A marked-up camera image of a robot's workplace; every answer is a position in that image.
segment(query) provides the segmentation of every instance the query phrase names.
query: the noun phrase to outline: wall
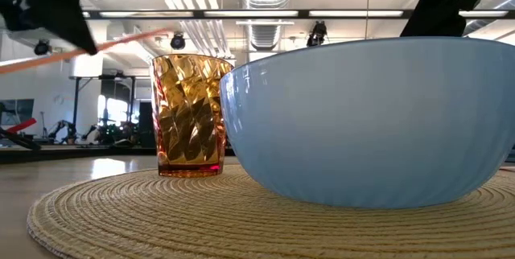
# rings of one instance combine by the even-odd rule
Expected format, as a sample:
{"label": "wall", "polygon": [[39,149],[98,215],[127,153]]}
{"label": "wall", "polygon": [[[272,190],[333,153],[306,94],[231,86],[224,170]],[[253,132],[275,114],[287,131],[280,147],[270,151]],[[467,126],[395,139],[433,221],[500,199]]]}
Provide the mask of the wall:
{"label": "wall", "polygon": [[[35,57],[32,48],[2,35],[0,60],[15,60]],[[40,112],[44,112],[48,131],[59,120],[72,121],[75,81],[69,79],[72,65],[67,62],[46,64],[20,72],[0,75],[0,100],[34,99],[32,116],[38,121],[25,129],[27,134],[40,136],[43,123]],[[77,131],[85,133],[91,124],[97,123],[97,100],[100,95],[100,81],[92,80],[80,91]],[[61,130],[58,138],[66,135]]]}

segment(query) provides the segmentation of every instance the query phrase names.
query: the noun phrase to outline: bowl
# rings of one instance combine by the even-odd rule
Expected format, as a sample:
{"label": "bowl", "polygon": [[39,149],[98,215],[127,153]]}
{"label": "bowl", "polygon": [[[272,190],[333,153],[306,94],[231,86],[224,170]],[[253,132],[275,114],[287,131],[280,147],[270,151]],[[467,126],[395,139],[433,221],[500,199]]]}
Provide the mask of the bowl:
{"label": "bowl", "polygon": [[247,173],[297,200],[355,208],[443,204],[488,181],[515,142],[515,47],[373,39],[289,51],[222,78]]}

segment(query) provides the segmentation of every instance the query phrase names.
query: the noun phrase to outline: round placemat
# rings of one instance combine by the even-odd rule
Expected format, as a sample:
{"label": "round placemat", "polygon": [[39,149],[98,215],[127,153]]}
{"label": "round placemat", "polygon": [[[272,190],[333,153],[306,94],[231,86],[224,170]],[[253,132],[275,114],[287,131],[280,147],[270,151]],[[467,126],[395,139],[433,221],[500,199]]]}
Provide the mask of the round placemat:
{"label": "round placemat", "polygon": [[55,190],[27,223],[65,258],[515,258],[515,173],[454,203],[364,210],[283,198],[240,166],[204,179],[140,171]]}

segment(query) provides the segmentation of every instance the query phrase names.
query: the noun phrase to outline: glass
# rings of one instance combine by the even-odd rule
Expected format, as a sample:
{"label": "glass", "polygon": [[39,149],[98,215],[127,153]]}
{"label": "glass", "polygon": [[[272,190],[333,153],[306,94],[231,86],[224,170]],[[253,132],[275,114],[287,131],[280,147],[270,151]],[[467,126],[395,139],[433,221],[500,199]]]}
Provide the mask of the glass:
{"label": "glass", "polygon": [[203,55],[164,55],[152,60],[152,108],[159,175],[221,174],[225,126],[220,79],[233,66]]}

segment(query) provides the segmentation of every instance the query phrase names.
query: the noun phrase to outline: spotlight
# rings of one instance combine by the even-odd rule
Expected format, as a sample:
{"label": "spotlight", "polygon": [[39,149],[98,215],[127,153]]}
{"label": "spotlight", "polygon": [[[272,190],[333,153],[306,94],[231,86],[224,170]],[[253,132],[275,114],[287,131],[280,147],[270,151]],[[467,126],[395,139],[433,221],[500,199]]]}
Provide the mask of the spotlight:
{"label": "spotlight", "polygon": [[315,27],[313,27],[313,31],[309,34],[309,38],[307,39],[307,46],[314,47],[323,44],[323,37],[328,35],[328,29],[325,27],[324,21],[316,21]]}
{"label": "spotlight", "polygon": [[48,52],[52,50],[52,47],[49,44],[50,42],[46,39],[41,39],[34,47],[34,54],[38,56],[46,55]]}
{"label": "spotlight", "polygon": [[186,41],[184,41],[183,33],[174,34],[174,37],[171,39],[170,46],[175,50],[182,50],[186,47]]}

